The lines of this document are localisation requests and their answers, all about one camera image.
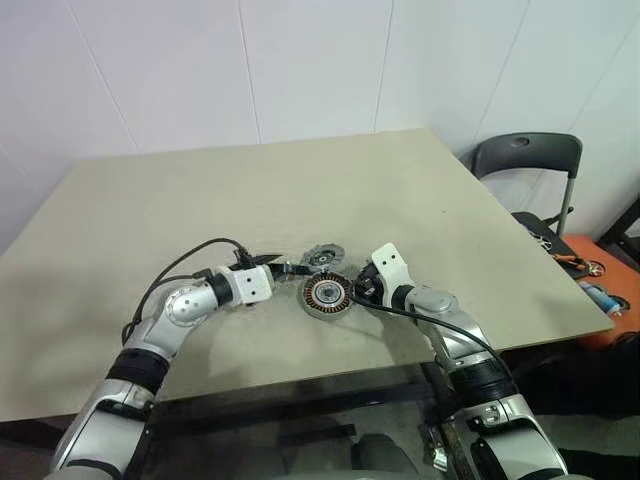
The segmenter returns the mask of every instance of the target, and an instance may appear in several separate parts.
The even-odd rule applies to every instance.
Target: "circular motor part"
[[[320,273],[307,279],[300,296],[305,312],[320,320],[334,320],[351,305],[351,282],[337,273]]]
[[[300,264],[314,272],[335,270],[344,260],[344,248],[335,243],[316,245],[302,255]]]

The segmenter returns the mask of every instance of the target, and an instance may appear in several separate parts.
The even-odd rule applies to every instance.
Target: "black chair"
[[[545,220],[540,220],[529,212],[515,212],[512,215],[529,230],[529,233],[549,254],[576,255],[561,237],[567,215],[573,210],[569,202],[578,174],[581,154],[582,142],[573,135],[543,132],[511,133],[493,137],[478,144],[471,155],[470,170],[478,179],[490,173],[514,168],[567,172],[567,185],[558,215]],[[558,228],[554,232],[549,227],[556,222]],[[584,270],[577,270],[570,266],[565,270],[573,278],[586,275]]]

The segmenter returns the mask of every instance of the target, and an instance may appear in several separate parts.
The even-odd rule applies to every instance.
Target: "chair backrest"
[[[511,168],[560,170],[576,178],[582,142],[565,133],[510,133],[478,144],[471,159],[471,173],[485,175]]]

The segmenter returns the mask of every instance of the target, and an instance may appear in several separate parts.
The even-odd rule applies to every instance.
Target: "wall seam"
[[[102,72],[102,69],[100,68],[100,65],[98,65],[98,61],[96,60],[96,56],[93,53],[93,49],[91,48],[91,45],[89,44],[89,40],[87,39],[86,35],[84,34],[84,31],[82,30],[82,28],[80,26],[80,21],[78,20],[78,16],[76,15],[76,12],[73,10],[73,7],[69,3],[69,0],[64,0],[64,2],[67,5],[67,10],[69,11],[69,15],[71,15],[73,23],[76,26],[76,30],[78,31],[78,33],[82,37],[82,41],[84,42],[84,46],[87,49],[87,52],[89,53],[89,57],[91,58],[91,61],[93,62],[93,66],[96,69],[96,72],[98,73],[98,77],[100,78],[100,81],[104,85],[104,88],[107,91],[107,94],[109,95],[109,98],[111,99],[111,102],[113,103],[113,106],[116,109],[116,112],[118,113],[118,116],[120,117],[120,121],[122,122],[122,126],[124,127],[125,131],[127,132],[127,136],[129,137],[129,141],[131,142],[133,147],[136,149],[136,152],[138,153],[138,155],[140,155],[141,151],[140,151],[140,147],[138,145],[138,142],[136,141],[133,133],[131,132],[131,129],[129,128],[129,125],[128,125],[126,119],[125,119],[125,116],[122,113],[122,109],[120,108],[120,105],[118,105],[118,102],[116,101],[116,98],[113,95],[113,92],[111,91],[111,88],[109,88],[109,84],[107,83],[107,81],[105,79],[104,73]]]
[[[484,120],[487,116],[487,113],[489,113],[489,108],[491,107],[491,102],[493,102],[493,97],[495,96],[496,92],[498,91],[498,87],[500,86],[500,82],[502,81],[502,76],[504,75],[505,70],[507,69],[507,65],[509,63],[509,60],[511,59],[511,54],[513,53],[513,47],[516,44],[516,41],[518,40],[518,37],[520,36],[520,30],[522,29],[522,25],[524,25],[524,21],[527,17],[527,13],[529,13],[529,7],[531,6],[531,0],[527,0],[527,6],[524,9],[524,12],[522,12],[522,17],[520,18],[520,23],[518,23],[518,28],[516,28],[516,32],[513,35],[513,40],[511,41],[511,46],[509,47],[509,52],[507,53],[507,56],[504,59],[504,62],[502,63],[502,68],[500,69],[500,73],[498,74],[498,78],[496,80],[496,84],[493,87],[493,90],[491,92],[491,95],[489,96],[489,100],[487,100],[487,105],[484,108],[484,112],[482,112],[482,117],[480,117],[480,121],[478,122],[478,127],[476,128],[475,133],[473,134],[473,141],[471,142],[472,144],[475,144],[478,141],[478,134],[480,133],[480,129],[482,128],[482,124],[484,123]]]
[[[631,23],[631,28],[627,29],[627,32],[622,36],[622,40],[620,41],[616,49],[613,51],[611,58],[609,58],[609,60],[605,64],[604,68],[602,69],[602,72],[600,72],[600,75],[598,75],[596,83],[594,84],[593,88],[589,91],[589,94],[587,95],[587,99],[582,103],[581,107],[578,109],[578,113],[576,114],[575,118],[571,122],[571,125],[569,126],[569,128],[567,128],[566,133],[571,133],[571,131],[575,128],[576,123],[578,123],[578,120],[580,119],[584,111],[587,109],[587,105],[589,105],[596,91],[600,87],[600,84],[602,83],[604,78],[607,76],[607,73],[611,69],[611,65],[613,64],[616,57],[618,56],[618,53],[620,53],[620,50],[622,49],[622,46],[629,39],[629,36],[633,32],[633,30],[636,28],[636,24],[638,23],[638,18],[640,17],[636,17],[634,19],[634,21]],[[543,180],[544,177],[545,177],[545,171],[543,170],[538,174],[538,178],[536,178],[536,181],[533,182],[533,185],[531,186],[531,193],[529,194],[528,198],[520,202],[520,206],[518,207],[518,210],[531,208],[531,203],[533,202],[533,197],[534,197],[536,188],[538,187],[538,184]]]
[[[260,122],[258,121],[258,109],[256,108],[256,97],[253,92],[253,76],[251,75],[251,66],[249,65],[249,51],[247,49],[247,39],[244,33],[244,20],[242,19],[242,7],[240,0],[236,0],[238,7],[238,19],[240,20],[240,35],[242,36],[242,49],[244,50],[244,61],[247,66],[247,77],[249,80],[249,95],[251,96],[251,106],[253,107],[253,119],[256,124],[256,134],[258,135],[258,143],[262,143],[262,133],[260,132]]]
[[[384,54],[382,56],[382,66],[380,68],[380,84],[378,85],[378,97],[376,99],[376,111],[373,115],[373,133],[378,132],[378,115],[380,113],[380,98],[382,97],[382,84],[384,82],[384,71],[387,66],[387,53],[389,53],[389,38],[391,37],[391,22],[393,21],[393,11],[395,9],[395,0],[391,0],[391,9],[389,10],[389,21],[387,22],[387,38],[384,43]]]

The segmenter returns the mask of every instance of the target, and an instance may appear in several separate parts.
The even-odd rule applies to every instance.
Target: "floor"
[[[640,452],[640,417],[603,420],[595,417],[539,417],[558,447],[604,454],[637,455]],[[412,460],[425,479],[445,478],[423,461],[417,431],[419,410],[414,403],[359,408],[335,415],[286,424],[265,423],[212,435],[174,439],[160,446],[148,462],[145,479],[267,479],[286,468],[289,473],[348,469],[350,447],[366,433],[385,433]],[[277,448],[283,434],[302,428],[354,424],[357,435],[302,446]],[[0,478],[42,478],[49,457],[0,445]]]

